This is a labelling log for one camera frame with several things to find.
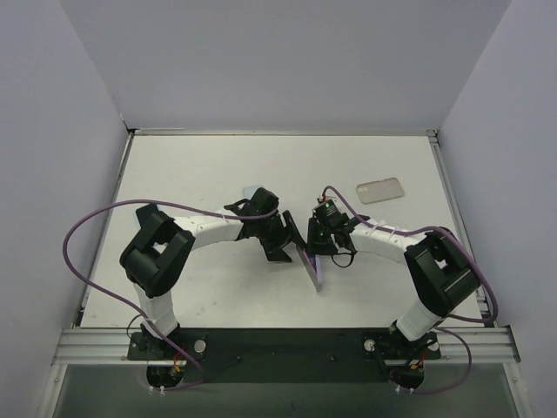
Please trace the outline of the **lilac phone case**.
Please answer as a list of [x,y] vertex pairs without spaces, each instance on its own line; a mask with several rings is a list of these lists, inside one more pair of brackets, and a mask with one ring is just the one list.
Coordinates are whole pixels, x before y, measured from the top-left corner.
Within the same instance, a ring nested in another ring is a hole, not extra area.
[[316,292],[320,293],[323,288],[324,277],[322,273],[321,257],[319,255],[312,255],[310,257],[310,278]]

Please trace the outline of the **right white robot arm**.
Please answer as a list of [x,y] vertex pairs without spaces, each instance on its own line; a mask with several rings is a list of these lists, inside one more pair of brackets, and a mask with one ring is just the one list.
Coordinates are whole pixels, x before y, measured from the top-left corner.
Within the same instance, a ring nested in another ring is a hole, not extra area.
[[480,278],[445,229],[411,234],[391,226],[374,226],[362,215],[350,217],[332,199],[322,199],[308,220],[307,250],[313,255],[370,253],[408,268],[417,300],[394,323],[394,331],[415,342],[475,293]]

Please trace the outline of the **phone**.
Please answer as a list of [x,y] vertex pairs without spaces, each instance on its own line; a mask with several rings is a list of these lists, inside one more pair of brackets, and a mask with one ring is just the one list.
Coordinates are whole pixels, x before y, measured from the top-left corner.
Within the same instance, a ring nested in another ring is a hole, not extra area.
[[136,211],[136,218],[140,228],[143,228],[149,217],[159,211],[158,205],[147,204],[139,207]]
[[261,187],[261,185],[251,185],[243,188],[243,197],[245,199],[251,199],[255,192]]
[[296,246],[296,250],[297,253],[303,263],[303,266],[305,267],[309,277],[310,277],[310,257],[311,254],[309,254],[302,246]]

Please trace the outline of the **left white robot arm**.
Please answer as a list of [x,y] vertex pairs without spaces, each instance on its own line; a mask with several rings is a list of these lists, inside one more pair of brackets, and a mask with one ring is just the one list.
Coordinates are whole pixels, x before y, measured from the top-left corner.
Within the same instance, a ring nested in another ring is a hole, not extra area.
[[138,294],[146,314],[143,328],[147,347],[159,358],[178,350],[179,328],[171,290],[178,282],[190,253],[220,242],[255,238],[270,262],[288,262],[285,247],[305,248],[290,212],[278,212],[279,198],[264,187],[249,199],[225,206],[214,215],[173,218],[148,204],[136,210],[139,231],[124,249],[119,263]]

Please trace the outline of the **cream phone case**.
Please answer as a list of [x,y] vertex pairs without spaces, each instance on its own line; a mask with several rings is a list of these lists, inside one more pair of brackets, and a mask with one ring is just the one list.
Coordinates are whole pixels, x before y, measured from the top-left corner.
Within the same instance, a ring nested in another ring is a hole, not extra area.
[[371,205],[405,196],[405,191],[397,178],[374,180],[356,186],[356,193],[363,205]]

